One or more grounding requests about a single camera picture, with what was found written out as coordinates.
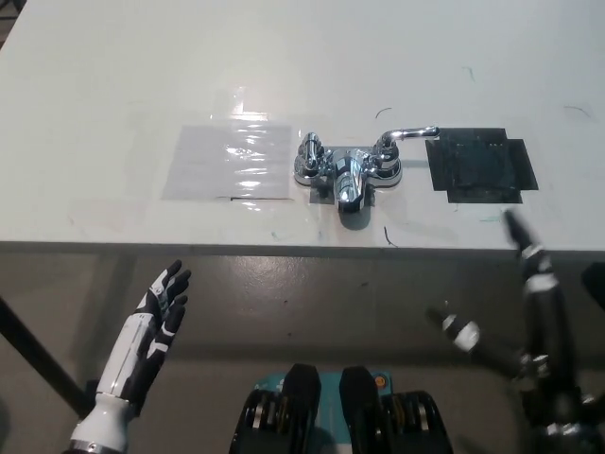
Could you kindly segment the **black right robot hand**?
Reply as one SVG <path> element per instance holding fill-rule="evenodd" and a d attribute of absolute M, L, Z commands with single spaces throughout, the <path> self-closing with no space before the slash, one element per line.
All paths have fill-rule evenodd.
<path fill-rule="evenodd" d="M 509 379 L 531 378 L 547 399 L 580 400 L 576 348 L 550 255 L 513 209 L 503 212 L 503 222 L 521 268 L 525 347 L 515 352 L 445 307 L 429 307 L 426 317 L 474 363 Z"/>

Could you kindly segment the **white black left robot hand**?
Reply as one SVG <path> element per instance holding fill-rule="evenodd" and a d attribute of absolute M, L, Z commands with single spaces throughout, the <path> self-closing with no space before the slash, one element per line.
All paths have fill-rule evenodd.
<path fill-rule="evenodd" d="M 68 453 L 128 451 L 129 425 L 140 416 L 182 325 L 190 277 L 176 260 L 127 317 L 96 386 L 94 406 L 73 430 Z"/>

